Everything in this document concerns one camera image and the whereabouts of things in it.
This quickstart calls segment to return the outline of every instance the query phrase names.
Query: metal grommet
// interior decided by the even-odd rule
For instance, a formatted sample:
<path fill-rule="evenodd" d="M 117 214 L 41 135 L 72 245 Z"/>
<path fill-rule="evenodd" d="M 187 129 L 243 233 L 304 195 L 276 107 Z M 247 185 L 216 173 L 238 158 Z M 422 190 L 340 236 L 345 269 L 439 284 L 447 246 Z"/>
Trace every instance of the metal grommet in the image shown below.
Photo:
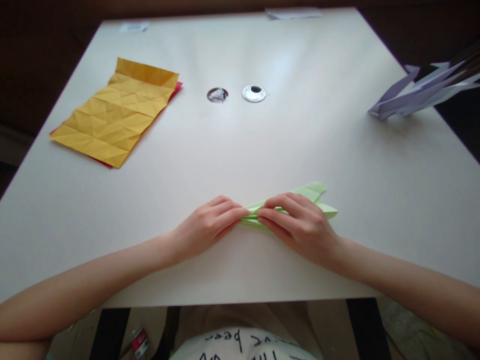
<path fill-rule="evenodd" d="M 242 90 L 241 95 L 248 102 L 258 103 L 265 99 L 267 93 L 265 92 L 265 89 L 261 86 L 248 85 Z"/>

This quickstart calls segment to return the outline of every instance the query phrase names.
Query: green origami paper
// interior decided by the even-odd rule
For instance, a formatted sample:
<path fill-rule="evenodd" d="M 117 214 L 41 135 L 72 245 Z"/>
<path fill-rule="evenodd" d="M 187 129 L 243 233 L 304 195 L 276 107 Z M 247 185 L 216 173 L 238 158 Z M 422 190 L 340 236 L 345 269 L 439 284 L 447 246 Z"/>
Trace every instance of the green origami paper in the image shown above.
<path fill-rule="evenodd" d="M 324 204 L 321 202 L 320 195 L 325 190 L 326 188 L 325 186 L 323 186 L 323 184 L 319 182 L 314 182 L 314 183 L 311 183 L 310 185 L 305 185 L 296 190 L 292 190 L 291 193 L 302 194 L 304 197 L 306 197 L 315 205 L 317 205 L 320 209 L 322 209 L 327 219 L 333 219 L 339 212 L 333 207 L 328 206 L 327 204 Z M 262 230 L 270 233 L 269 228 L 263 225 L 259 221 L 259 216 L 257 215 L 257 210 L 260 209 L 265 204 L 265 201 L 266 200 L 247 206 L 246 209 L 250 210 L 251 214 L 249 216 L 242 217 L 240 224 L 245 225 L 249 228 L 254 228 L 257 230 Z M 286 211 L 281 207 L 277 207 L 277 209 L 286 213 Z"/>

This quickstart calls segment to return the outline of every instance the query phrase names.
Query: forearm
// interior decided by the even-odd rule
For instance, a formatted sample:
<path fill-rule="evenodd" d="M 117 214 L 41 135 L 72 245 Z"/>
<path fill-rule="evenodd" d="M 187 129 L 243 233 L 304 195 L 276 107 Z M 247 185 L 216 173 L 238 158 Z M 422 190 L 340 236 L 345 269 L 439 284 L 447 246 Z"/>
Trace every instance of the forearm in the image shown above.
<path fill-rule="evenodd" d="M 480 289 L 358 244 L 347 277 L 399 302 L 439 330 L 480 348 Z"/>
<path fill-rule="evenodd" d="M 171 265 L 161 235 L 35 284 L 0 305 L 0 342 L 47 339 L 137 280 Z"/>
<path fill-rule="evenodd" d="M 45 360 L 51 342 L 0 342 L 0 359 Z"/>

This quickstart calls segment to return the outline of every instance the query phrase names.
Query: purple origami model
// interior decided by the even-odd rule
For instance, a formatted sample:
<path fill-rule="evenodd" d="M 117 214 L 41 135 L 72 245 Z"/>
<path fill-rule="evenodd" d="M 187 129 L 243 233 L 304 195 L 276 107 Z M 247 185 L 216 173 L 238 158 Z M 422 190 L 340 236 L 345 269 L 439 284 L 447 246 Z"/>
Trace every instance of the purple origami model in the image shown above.
<path fill-rule="evenodd" d="M 465 72 L 449 77 L 463 63 L 464 61 L 452 67 L 449 62 L 433 63 L 432 65 L 437 68 L 435 71 L 417 81 L 412 88 L 402 92 L 420 71 L 418 66 L 406 65 L 408 75 L 393 84 L 368 112 L 377 116 L 380 121 L 394 114 L 406 116 L 440 104 L 463 90 L 479 87 L 480 84 L 474 82 L 480 79 L 480 74 L 447 86 Z"/>

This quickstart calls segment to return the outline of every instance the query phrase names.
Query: finger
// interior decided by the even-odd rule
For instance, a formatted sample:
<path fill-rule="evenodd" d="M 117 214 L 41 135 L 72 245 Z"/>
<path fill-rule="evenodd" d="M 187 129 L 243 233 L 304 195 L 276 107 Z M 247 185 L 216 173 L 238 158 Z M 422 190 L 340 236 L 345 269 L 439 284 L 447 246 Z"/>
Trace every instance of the finger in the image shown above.
<path fill-rule="evenodd" d="M 282 209 L 286 210 L 294 218 L 301 217 L 302 213 L 304 212 L 304 209 L 298 202 L 293 201 L 284 194 L 269 198 L 263 205 L 264 209 L 274 209 L 276 207 L 281 207 Z"/>
<path fill-rule="evenodd" d="M 233 201 L 225 201 L 212 207 L 213 214 L 217 217 L 231 209 L 241 208 L 242 205 Z"/>
<path fill-rule="evenodd" d="M 216 243 L 216 242 L 220 241 L 221 239 L 223 239 L 228 233 L 230 233 L 235 228 L 235 226 L 240 224 L 241 221 L 242 220 L 237 220 L 234 223 L 231 223 L 230 225 L 228 225 L 226 228 L 224 228 L 222 231 L 220 231 L 217 234 L 217 236 L 215 236 L 213 238 L 213 241 Z"/>
<path fill-rule="evenodd" d="M 306 198 L 302 194 L 286 192 L 284 195 L 289 197 L 290 199 L 292 199 L 293 201 L 295 201 L 296 203 L 300 204 L 301 206 L 303 206 L 305 208 L 312 207 L 312 206 L 314 206 L 314 207 L 317 206 L 310 199 Z"/>
<path fill-rule="evenodd" d="M 251 212 L 248 211 L 246 208 L 233 208 L 217 216 L 217 218 L 215 219 L 215 228 L 218 232 L 220 232 L 238 219 L 243 218 L 244 216 L 248 216 L 250 214 Z"/>
<path fill-rule="evenodd" d="M 288 232 L 292 234 L 299 227 L 299 220 L 279 210 L 263 208 L 261 210 L 258 210 L 256 214 L 259 217 L 272 220 L 274 223 L 286 229 Z"/>
<path fill-rule="evenodd" d="M 205 205 L 207 205 L 209 207 L 214 207 L 215 205 L 225 203 L 227 201 L 232 201 L 232 199 L 230 199 L 229 197 L 220 195 L 220 196 L 217 196 L 216 198 L 214 198 L 213 200 L 210 200 Z"/>
<path fill-rule="evenodd" d="M 265 225 L 272 233 L 276 235 L 277 238 L 282 240 L 287 245 L 293 241 L 292 234 L 285 230 L 283 227 L 279 226 L 277 223 L 273 222 L 269 218 L 260 216 L 258 221 Z"/>

